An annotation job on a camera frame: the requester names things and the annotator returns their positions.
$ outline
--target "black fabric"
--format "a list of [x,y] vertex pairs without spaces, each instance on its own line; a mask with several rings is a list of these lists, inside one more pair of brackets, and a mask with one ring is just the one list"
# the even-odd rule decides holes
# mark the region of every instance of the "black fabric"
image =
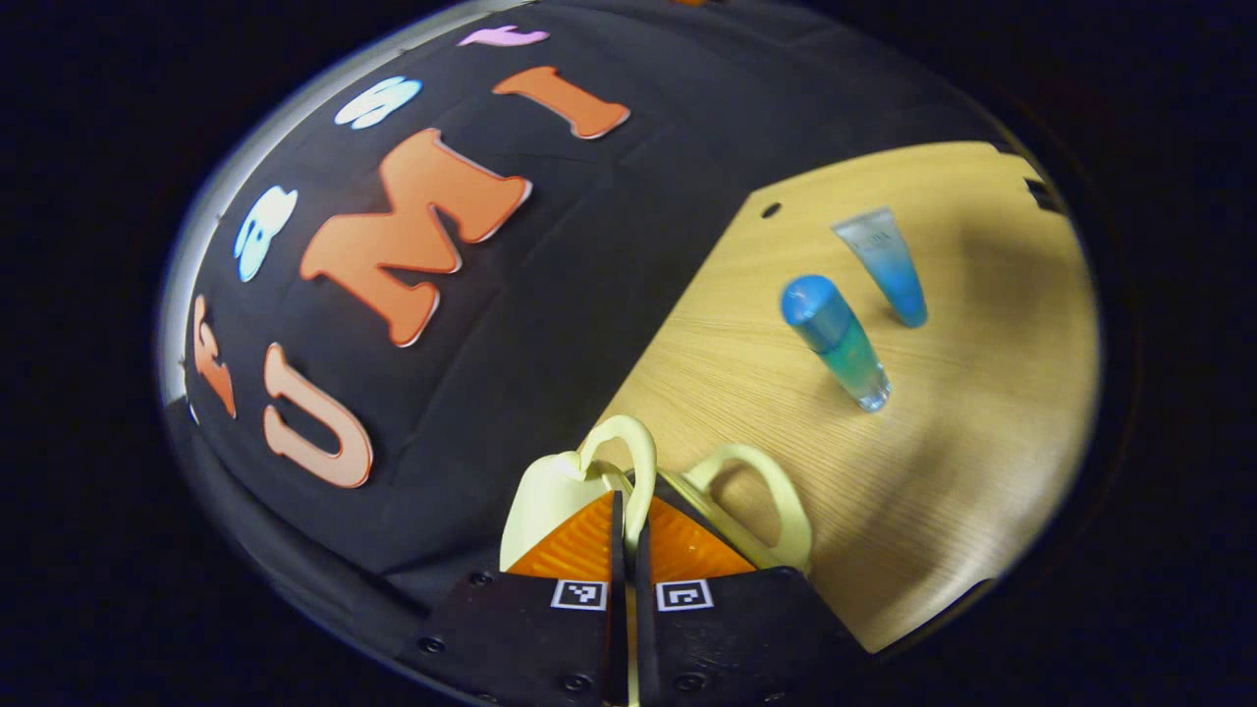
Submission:
[[[476,28],[505,24],[551,36],[456,47]],[[532,101],[491,93],[535,65],[556,65],[632,116],[581,141]],[[422,91],[375,127],[333,123],[341,106],[392,75],[422,81]],[[420,341],[398,348],[366,304],[297,268],[328,218],[390,210],[380,160],[427,127],[534,187],[490,240],[455,239],[461,272],[400,274],[435,283],[441,303]],[[331,556],[430,604],[446,574],[491,556],[528,463],[581,442],[752,190],[871,151],[993,136],[909,62],[776,5],[547,1],[407,52],[297,127],[222,214],[196,293],[231,371],[235,420],[192,369],[191,330],[186,364],[200,431],[240,484],[212,482],[210,494],[226,494],[212,512],[238,537],[273,532],[233,520],[249,498]],[[298,190],[297,210],[241,283],[239,224],[275,184]],[[334,488],[268,448],[270,404],[299,434],[336,448],[321,424],[265,392],[272,342],[367,429],[375,462],[362,488]]]

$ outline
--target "screw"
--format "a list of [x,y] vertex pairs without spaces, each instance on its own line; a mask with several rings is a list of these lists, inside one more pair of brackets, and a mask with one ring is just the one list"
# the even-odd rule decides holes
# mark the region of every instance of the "screw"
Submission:
[[566,689],[568,692],[585,692],[585,691],[590,689],[591,684],[593,684],[592,681],[590,681],[590,678],[587,678],[585,676],[564,676],[563,677],[563,689]]
[[706,678],[698,673],[685,673],[672,682],[678,692],[698,692],[706,686]]
[[432,637],[425,637],[419,639],[419,648],[424,653],[441,653],[445,650],[445,644]]

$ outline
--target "wooden table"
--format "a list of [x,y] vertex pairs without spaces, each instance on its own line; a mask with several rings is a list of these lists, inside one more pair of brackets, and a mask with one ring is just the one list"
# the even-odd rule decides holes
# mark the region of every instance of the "wooden table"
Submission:
[[[1070,223],[1038,208],[1021,157],[914,146],[750,195],[603,419],[628,414],[683,470],[725,442],[768,452],[812,521],[812,581],[869,650],[998,576],[1068,491],[1100,387],[1097,308]],[[779,209],[762,214],[772,204]],[[890,206],[925,291],[910,330],[830,230]],[[782,321],[784,286],[833,279],[892,385],[861,411]],[[618,445],[600,457],[621,467]],[[716,498],[772,542],[758,477]]]

